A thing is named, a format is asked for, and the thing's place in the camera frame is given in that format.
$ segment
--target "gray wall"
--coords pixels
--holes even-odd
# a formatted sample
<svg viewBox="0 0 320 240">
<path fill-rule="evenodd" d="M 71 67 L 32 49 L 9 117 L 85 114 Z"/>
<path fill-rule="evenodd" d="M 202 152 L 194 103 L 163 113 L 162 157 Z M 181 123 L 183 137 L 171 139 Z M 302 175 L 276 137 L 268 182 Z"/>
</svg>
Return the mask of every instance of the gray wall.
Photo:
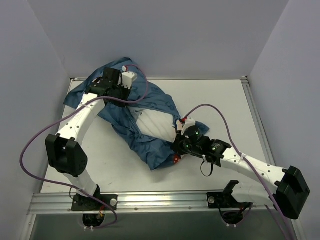
<svg viewBox="0 0 320 240">
<path fill-rule="evenodd" d="M 226 227 L 217 210 L 182 212 L 183 209 L 179 212 L 120 213 L 115 225 L 93 232 L 79 226 L 80 214 L 38 215 L 31 240 L 284 240 L 265 209 L 253 209 L 237 228 Z M 114 216 L 106 217 L 112 221 Z"/>
<path fill-rule="evenodd" d="M 0 235 L 16 240 L 39 188 L 20 169 L 20 151 L 61 115 L 70 81 L 25 0 L 0 1 L 0 31 Z M 44 173 L 44 136 L 31 146 L 25 162 L 34 174 Z"/>
<path fill-rule="evenodd" d="M 248 75 L 288 0 L 29 0 L 71 77 L 131 57 L 149 77 Z"/>
<path fill-rule="evenodd" d="M 301 220 L 319 239 L 320 1 L 290 0 L 249 81 L 275 161 L 297 166 L 311 189 Z"/>
</svg>

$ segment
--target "screw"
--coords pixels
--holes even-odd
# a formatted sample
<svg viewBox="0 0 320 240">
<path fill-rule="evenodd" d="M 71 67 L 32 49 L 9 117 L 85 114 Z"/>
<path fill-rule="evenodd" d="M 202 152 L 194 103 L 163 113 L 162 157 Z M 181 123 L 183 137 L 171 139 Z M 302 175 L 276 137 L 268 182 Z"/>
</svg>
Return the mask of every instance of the screw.
<svg viewBox="0 0 320 240">
<path fill-rule="evenodd" d="M 210 196 L 210 197 L 208 198 L 208 203 L 214 204 L 214 203 L 215 203 L 215 198 L 214 198 L 213 196 Z"/>
<path fill-rule="evenodd" d="M 116 199 L 114 199 L 114 198 L 112 198 L 112 199 L 110 200 L 110 205 L 111 205 L 112 207 L 114 207 L 115 205 L 117 205 L 117 203 L 118 203 L 118 201 L 117 201 Z"/>
</svg>

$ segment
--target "black cable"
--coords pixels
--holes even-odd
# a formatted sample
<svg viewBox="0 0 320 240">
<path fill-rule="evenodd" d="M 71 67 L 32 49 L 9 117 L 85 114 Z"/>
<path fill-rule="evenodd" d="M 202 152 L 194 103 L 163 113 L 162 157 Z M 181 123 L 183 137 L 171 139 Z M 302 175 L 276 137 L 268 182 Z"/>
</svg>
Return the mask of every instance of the black cable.
<svg viewBox="0 0 320 240">
<path fill-rule="evenodd" d="M 99 81 L 100 81 L 100 79 L 102 79 L 102 77 L 101 76 L 98 76 L 96 79 L 94 79 L 92 82 L 93 83 L 95 83 L 95 84 L 97 84 Z"/>
<path fill-rule="evenodd" d="M 202 173 L 203 176 L 205 176 L 205 177 L 210 177 L 210 176 L 212 175 L 212 173 L 214 172 L 214 164 L 211 163 L 211 170 L 210 170 L 209 175 L 205 175 L 204 172 L 202 171 L 202 166 L 203 166 L 204 163 L 205 163 L 205 161 L 203 161 L 203 162 L 201 163 L 201 165 L 200 165 L 200 171 L 201 171 L 201 173 Z"/>
<path fill-rule="evenodd" d="M 123 78 L 122 78 L 122 72 L 120 72 L 120 78 L 121 78 L 121 84 L 120 84 L 120 87 L 122 87 L 122 84 L 124 82 Z"/>
<path fill-rule="evenodd" d="M 71 189 L 72 187 L 70 187 L 70 190 L 69 190 L 69 197 L 72 199 L 72 201 L 74 202 L 75 200 L 73 199 L 73 197 L 71 196 Z"/>
<path fill-rule="evenodd" d="M 238 213 L 235 213 L 234 211 L 230 211 L 230 212 L 225 212 L 225 213 L 222 213 L 221 211 L 221 208 L 220 208 L 220 205 L 219 203 L 217 203 L 217 207 L 218 207 L 218 210 L 219 210 L 219 213 L 220 213 L 220 216 L 222 218 L 222 220 L 227 223 L 227 224 L 233 224 L 233 225 L 236 225 L 238 224 L 239 222 L 235 222 L 235 220 L 237 218 L 240 217 L 241 214 L 243 214 L 243 212 L 248 209 L 250 206 L 252 205 L 251 202 L 249 202 L 243 209 L 241 209 Z"/>
</svg>

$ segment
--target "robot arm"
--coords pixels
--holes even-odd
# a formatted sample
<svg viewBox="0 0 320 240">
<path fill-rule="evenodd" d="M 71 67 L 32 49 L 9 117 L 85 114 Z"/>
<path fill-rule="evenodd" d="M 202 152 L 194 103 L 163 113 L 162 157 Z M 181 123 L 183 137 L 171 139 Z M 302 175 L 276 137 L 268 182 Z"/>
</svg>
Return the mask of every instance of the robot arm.
<svg viewBox="0 0 320 240">
<path fill-rule="evenodd" d="M 118 107 L 125 107 L 124 103 L 109 99 L 99 99 L 86 105 L 97 97 L 114 97 L 127 100 L 133 81 L 137 74 L 106 67 L 102 77 L 95 79 L 86 89 L 78 108 L 85 108 L 76 114 L 56 135 L 49 134 L 45 146 L 49 165 L 59 173 L 64 174 L 69 181 L 89 195 L 100 194 L 99 187 L 92 181 L 86 170 L 88 158 L 81 148 L 82 141 L 93 123 L 95 117 L 104 107 L 111 102 Z"/>
<path fill-rule="evenodd" d="M 180 155 L 190 154 L 202 158 L 212 165 L 234 170 L 260 183 L 257 175 L 245 162 L 243 158 L 245 157 L 273 193 L 284 216 L 290 219 L 299 217 L 310 194 L 310 189 L 299 169 L 293 166 L 289 169 L 273 166 L 244 154 L 239 156 L 230 144 L 203 136 L 190 117 L 177 121 L 176 139 L 171 148 Z M 247 185 L 232 180 L 222 194 L 226 199 L 231 197 L 238 203 L 273 205 L 262 185 Z"/>
</svg>

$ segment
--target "white table surface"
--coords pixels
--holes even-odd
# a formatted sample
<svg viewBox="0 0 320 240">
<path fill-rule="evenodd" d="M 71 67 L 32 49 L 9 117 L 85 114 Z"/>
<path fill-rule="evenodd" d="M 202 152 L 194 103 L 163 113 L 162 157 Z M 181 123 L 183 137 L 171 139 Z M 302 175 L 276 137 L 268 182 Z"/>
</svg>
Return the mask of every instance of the white table surface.
<svg viewBox="0 0 320 240">
<path fill-rule="evenodd" d="M 154 80 L 171 95 L 180 114 L 185 115 L 203 103 L 218 107 L 224 114 L 235 144 L 245 154 L 266 162 L 258 133 L 240 80 Z M 73 82 L 71 89 L 81 82 Z M 74 111 L 66 106 L 63 116 Z M 192 115 L 210 127 L 207 136 L 230 142 L 223 120 L 212 108 L 202 107 Z M 222 190 L 230 180 L 254 183 L 253 180 L 229 169 L 215 166 L 210 177 L 200 172 L 202 159 L 186 156 L 174 166 L 150 171 L 117 135 L 111 124 L 97 117 L 82 144 L 88 156 L 87 170 L 102 192 L 157 192 Z M 203 166 L 209 173 L 210 165 Z M 48 167 L 47 179 L 68 183 L 61 173 Z M 67 193 L 68 187 L 45 182 L 42 193 Z"/>
</svg>

